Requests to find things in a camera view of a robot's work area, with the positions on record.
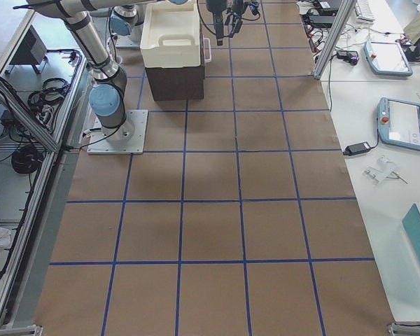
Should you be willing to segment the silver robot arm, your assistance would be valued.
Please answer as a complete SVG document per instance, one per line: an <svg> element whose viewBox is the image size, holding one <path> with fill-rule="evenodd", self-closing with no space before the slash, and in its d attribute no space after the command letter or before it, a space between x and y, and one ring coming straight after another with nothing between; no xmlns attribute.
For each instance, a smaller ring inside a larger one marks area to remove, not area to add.
<svg viewBox="0 0 420 336"><path fill-rule="evenodd" d="M206 10L212 14L214 30L204 23L198 6L199 20L216 37L219 46L223 43L224 38L232 38L239 33L246 20L244 14L248 8L255 16L251 21L260 17L257 1L205 1L205 6ZM135 4L111 8L111 13L108 15L108 30L121 36L130 35L134 27L144 23L140 13L142 8L138 9Z"/></svg>
<svg viewBox="0 0 420 336"><path fill-rule="evenodd" d="M127 8L145 1L26 1L14 10L29 9L47 18L63 21L85 54L91 66L95 83L89 96L89 103L101 123L103 140L126 141L134 133L134 125L128 120L124 96L127 74L111 56L100 39L90 17L92 11L103 8Z"/></svg>

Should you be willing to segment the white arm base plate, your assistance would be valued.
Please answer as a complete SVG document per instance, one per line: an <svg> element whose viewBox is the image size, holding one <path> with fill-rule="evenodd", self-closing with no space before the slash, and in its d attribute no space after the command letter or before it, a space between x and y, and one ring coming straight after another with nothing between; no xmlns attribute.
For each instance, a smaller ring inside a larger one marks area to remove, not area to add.
<svg viewBox="0 0 420 336"><path fill-rule="evenodd" d="M101 129L98 117L94 117L93 128L98 131L90 135L91 145L86 151L91 155L123 155L142 154L144 152L146 128L148 124L147 110L126 110L127 119L120 129L112 136L110 129Z"/></svg>
<svg viewBox="0 0 420 336"><path fill-rule="evenodd" d="M141 43L141 35L142 33L140 31L133 30L130 35L127 36L118 36L117 42L116 42L116 48L140 48Z"/></svg>

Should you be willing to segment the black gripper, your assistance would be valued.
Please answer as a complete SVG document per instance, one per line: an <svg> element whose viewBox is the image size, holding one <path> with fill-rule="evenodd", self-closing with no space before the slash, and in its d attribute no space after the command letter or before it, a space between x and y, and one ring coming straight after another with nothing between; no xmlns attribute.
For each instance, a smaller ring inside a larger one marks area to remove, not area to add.
<svg viewBox="0 0 420 336"><path fill-rule="evenodd" d="M229 38L233 38L234 35L238 34L241 30L243 24L242 16L245 13L248 5L249 2L244 0L230 1L229 7L227 8L227 24L229 24Z"/></svg>
<svg viewBox="0 0 420 336"><path fill-rule="evenodd" d="M212 14L217 46L223 45L223 12L227 9L226 0L206 0L206 9Z"/></svg>

